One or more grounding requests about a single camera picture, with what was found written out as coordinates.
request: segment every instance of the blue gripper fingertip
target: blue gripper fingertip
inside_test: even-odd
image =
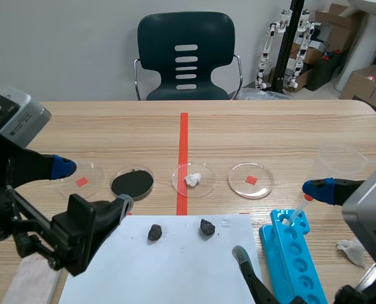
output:
[[[77,165],[72,160],[65,160],[58,155],[54,155],[53,167],[51,169],[50,180],[63,179],[72,175],[76,169]]]

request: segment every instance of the white cloth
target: white cloth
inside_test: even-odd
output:
[[[365,267],[365,248],[356,237],[351,241],[342,239],[337,242],[336,247],[338,250],[344,251],[355,265]]]
[[[201,181],[201,174],[200,173],[194,173],[194,174],[188,174],[185,177],[185,182],[188,186],[195,187],[197,183]]]

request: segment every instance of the cardboard box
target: cardboard box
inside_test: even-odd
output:
[[[349,17],[340,17],[347,6],[332,4],[329,12],[317,11],[315,15],[315,21],[320,22],[322,25],[329,24],[331,31],[327,43],[329,46],[326,51],[334,51],[339,49],[340,52],[347,51],[360,28],[365,13],[359,11]]]
[[[296,55],[299,51],[299,47],[300,47],[299,44],[296,44],[296,43],[292,44],[291,54],[289,55],[290,58],[296,59]],[[313,65],[313,62],[315,62],[315,60],[321,58],[322,56],[323,56],[323,53],[321,51],[315,48],[309,47],[308,53],[306,54],[306,58],[304,59],[303,62]]]
[[[376,111],[376,65],[354,71],[339,98],[364,101]]]

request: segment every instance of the wooden table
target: wooden table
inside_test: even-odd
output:
[[[300,202],[301,185],[319,145],[346,143],[376,158],[376,113],[359,101],[100,101],[44,106],[53,117],[30,148],[102,166],[104,185],[90,200],[113,199],[108,183],[119,168],[138,164],[154,172],[154,189],[135,204],[136,215],[175,214],[177,193],[170,177],[178,163],[180,113],[189,112],[189,161],[206,162],[216,173],[217,185],[203,198],[189,198],[188,212],[249,212],[267,286],[258,229],[270,223],[272,209],[294,208]],[[229,188],[230,169],[248,161],[266,165],[274,176],[273,191],[266,198],[244,199]],[[47,217],[66,208],[57,181],[33,182],[20,192]],[[330,302],[338,288],[356,284],[366,270],[335,250],[338,240],[353,237],[339,207],[314,203],[306,214],[311,225],[306,240]],[[0,243],[0,302],[19,261],[12,239]],[[65,273],[52,303],[58,302],[64,282]]]

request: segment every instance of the test tube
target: test tube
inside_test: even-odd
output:
[[[298,215],[303,211],[303,209],[311,202],[313,198],[310,195],[305,194],[303,196],[302,202],[296,207],[296,209],[292,212],[291,217],[285,222],[286,226],[292,225],[292,223],[296,220]]]

